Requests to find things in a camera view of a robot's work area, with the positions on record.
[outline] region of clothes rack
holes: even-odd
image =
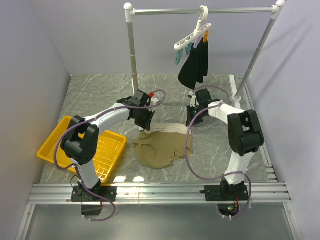
[[[240,13],[271,13],[270,20],[266,29],[262,35],[262,38],[258,44],[257,49],[251,59],[251,62],[244,74],[239,88],[236,94],[232,96],[234,101],[239,102],[241,100],[240,93],[244,89],[248,78],[251,74],[252,69],[259,57],[259,54],[276,22],[279,14],[285,6],[285,0],[278,0],[275,5],[271,7],[229,7],[229,8],[209,8],[209,14],[240,14]],[[124,4],[125,20],[127,22],[130,57],[131,57],[131,68],[132,68],[132,88],[133,92],[139,88],[138,75],[137,75],[137,63],[136,63],[136,52],[135,52],[135,40],[134,40],[134,29],[133,29],[133,17],[141,15],[181,15],[181,14],[201,14],[203,13],[200,8],[190,9],[134,9],[133,5],[129,2]]]

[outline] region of yellow laundry basket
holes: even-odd
[[[37,152],[38,158],[44,159],[54,164],[54,149],[57,141],[62,134],[67,130],[71,121],[71,116],[65,116],[56,128],[53,130],[49,138],[45,141],[42,147]],[[96,154],[93,158],[94,168],[97,176],[100,178],[101,183],[106,183],[111,171],[116,165],[123,149],[125,148],[127,138],[111,131],[105,131],[99,135],[98,146]],[[57,151],[57,161],[61,167],[66,167],[72,162],[65,152],[59,146]],[[68,170],[76,172],[73,167]]]

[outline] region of teal clothespin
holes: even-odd
[[[188,46],[185,48],[185,54],[189,55],[192,48],[192,42],[188,44]]]
[[[183,49],[181,49],[180,51],[176,51],[175,65],[178,65],[180,63],[180,59],[183,52]]]

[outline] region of wire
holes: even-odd
[[[76,189],[75,189],[75,187],[72,185],[72,180],[73,180],[75,177],[79,178],[77,175],[74,175],[74,176],[71,178],[71,180],[70,180],[70,184],[71,184],[71,187],[73,188],[73,190],[74,190],[75,192],[77,192]]]
[[[214,109],[214,108],[218,108],[220,107],[222,104],[224,104],[224,102],[226,102],[228,99],[229,99],[229,94],[227,93],[227,91],[225,91],[224,89],[222,89],[221,87],[219,86],[214,86],[214,85],[206,85],[206,86],[201,86],[201,87],[198,87],[196,88],[195,90],[193,90],[193,92],[197,91],[197,90],[200,90],[200,89],[204,89],[204,88],[215,88],[215,89],[219,89],[221,90],[222,92],[224,92],[226,94],[226,99],[221,101],[219,104],[217,105],[214,105],[214,106],[210,106],[210,107],[207,107],[201,111],[199,111],[194,117],[193,119],[191,120],[191,123],[188,127],[188,130],[186,132],[186,137],[185,137],[185,143],[184,143],[184,155],[185,155],[185,161],[186,161],[186,164],[189,168],[189,170],[193,173],[193,175],[195,175],[197,178],[201,179],[201,180],[206,180],[206,181],[215,181],[215,180],[218,180],[218,179],[222,179],[224,177],[227,177],[227,176],[230,176],[230,175],[233,175],[233,174],[242,174],[246,177],[246,179],[248,180],[249,182],[249,198],[248,198],[248,201],[246,202],[244,208],[235,216],[233,216],[232,218],[237,218],[239,216],[241,216],[249,207],[249,204],[250,204],[250,199],[251,199],[251,192],[252,192],[252,182],[251,182],[251,179],[249,178],[249,176],[243,172],[243,171],[233,171],[233,172],[228,172],[228,173],[225,173],[225,174],[222,174],[220,176],[216,176],[216,177],[204,177],[204,176],[200,176],[199,174],[197,174],[193,168],[191,167],[191,164],[190,164],[190,161],[189,161],[189,158],[188,158],[188,139],[189,139],[189,133],[191,131],[191,128],[193,126],[193,124],[195,123],[197,117],[199,117],[201,114],[203,114],[204,112],[208,111],[209,109]]]
[[[94,192],[92,192],[91,190],[89,190],[89,189],[87,188],[87,186],[85,185],[85,183],[82,181],[80,172],[79,172],[79,170],[78,170],[78,168],[77,168],[77,165],[76,165],[75,163],[72,163],[72,164],[70,164],[70,165],[68,165],[68,166],[66,166],[66,167],[62,167],[62,166],[59,165],[58,160],[57,160],[57,152],[58,152],[58,149],[59,149],[60,142],[62,141],[62,139],[63,139],[70,131],[72,131],[72,130],[74,130],[74,129],[82,126],[82,125],[85,125],[85,124],[88,124],[88,123],[90,123],[90,122],[93,122],[95,119],[101,118],[102,116],[104,116],[104,115],[106,115],[106,114],[108,114],[108,113],[110,113],[110,112],[113,112],[113,111],[116,111],[116,110],[120,110],[120,109],[151,109],[151,108],[156,108],[156,107],[160,106],[160,105],[165,101],[167,94],[166,94],[165,91],[160,90],[160,89],[159,89],[159,90],[155,90],[153,93],[155,94],[155,93],[157,93],[157,92],[163,93],[163,98],[162,98],[162,100],[161,100],[158,104],[156,104],[156,105],[154,105],[154,106],[119,106],[119,107],[115,107],[115,108],[109,108],[109,109],[101,112],[100,114],[98,114],[96,117],[93,117],[93,118],[91,118],[91,119],[89,119],[89,120],[80,122],[80,123],[78,123],[78,124],[76,124],[76,125],[68,128],[68,129],[62,134],[62,136],[58,139],[58,141],[57,141],[57,143],[56,143],[56,145],[55,145],[55,148],[54,148],[54,152],[53,152],[53,161],[54,161],[55,166],[56,166],[59,170],[67,170],[67,169],[69,169],[69,168],[71,168],[71,167],[75,167],[76,174],[77,174],[79,180],[81,181],[81,185],[83,186],[83,188],[84,188],[89,194],[91,194],[92,196],[94,196],[94,197],[96,197],[96,198],[99,198],[99,199],[101,199],[101,200],[103,200],[103,201],[105,201],[105,202],[108,202],[108,203],[110,203],[110,204],[113,206],[113,212],[112,212],[108,217],[105,217],[105,218],[102,218],[102,219],[92,219],[92,218],[89,218],[89,217],[87,217],[87,216],[84,216],[85,219],[88,219],[89,221],[93,221],[93,222],[102,222],[102,221],[108,220],[108,219],[110,219],[110,218],[115,214],[115,212],[116,212],[116,205],[115,205],[112,201],[110,201],[109,199],[107,199],[107,198],[105,198],[105,197],[103,197],[103,196],[100,196],[100,195],[98,195],[98,194],[95,194]]]

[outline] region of gray marble surface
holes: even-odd
[[[60,119],[63,116],[91,116],[112,106],[117,100],[132,96],[132,76],[130,74],[96,74],[72,76]],[[182,123],[187,120],[186,106],[190,104],[189,89],[178,81],[177,74],[139,74],[139,88],[147,93],[156,89],[166,91],[167,98],[162,106],[156,109],[153,123]],[[210,74],[204,78],[204,84],[215,84],[231,94],[229,76],[227,74]],[[210,89],[212,98],[224,99],[224,93]],[[246,101],[241,107],[247,109]],[[140,134],[133,120],[121,122],[110,131],[127,137],[125,150],[113,169],[108,182],[193,182],[200,181],[188,169],[184,159],[175,160],[171,166],[164,169],[150,169],[137,160],[133,141]],[[231,149],[228,142],[228,128],[223,122],[205,117],[202,124],[194,126],[193,154],[189,158],[192,167],[202,176],[223,174],[229,164]],[[257,152],[250,162],[248,174],[253,182],[268,181],[267,172],[261,152]],[[41,183],[67,183],[74,174],[61,171],[51,163],[46,163]]]

